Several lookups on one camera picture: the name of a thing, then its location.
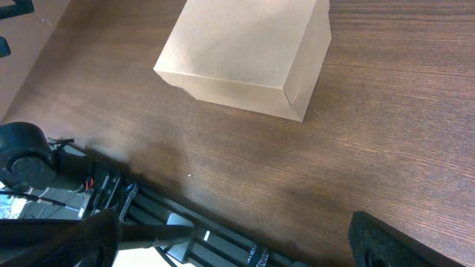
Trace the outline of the brown cardboard box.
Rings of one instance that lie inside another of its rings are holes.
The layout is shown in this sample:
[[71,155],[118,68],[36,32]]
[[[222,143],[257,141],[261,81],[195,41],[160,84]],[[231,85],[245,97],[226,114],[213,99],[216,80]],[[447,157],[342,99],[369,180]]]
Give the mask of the brown cardboard box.
[[154,71],[197,100],[301,122],[329,14],[329,0],[188,0]]

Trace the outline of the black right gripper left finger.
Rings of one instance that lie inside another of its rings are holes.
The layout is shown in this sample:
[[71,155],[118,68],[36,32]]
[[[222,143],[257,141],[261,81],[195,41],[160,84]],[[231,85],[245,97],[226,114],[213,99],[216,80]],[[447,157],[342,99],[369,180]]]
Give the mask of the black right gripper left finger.
[[92,223],[115,221],[113,211],[102,211],[80,220],[80,224],[59,235],[29,248],[2,249],[1,265],[22,266],[112,266],[118,251],[117,242],[110,237],[93,241],[88,227]]

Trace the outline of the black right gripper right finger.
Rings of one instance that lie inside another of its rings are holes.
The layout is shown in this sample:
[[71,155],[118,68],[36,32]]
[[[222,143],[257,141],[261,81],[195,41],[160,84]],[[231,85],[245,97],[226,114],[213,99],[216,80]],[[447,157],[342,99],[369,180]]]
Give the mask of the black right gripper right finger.
[[463,267],[364,211],[353,213],[347,237],[358,267]]

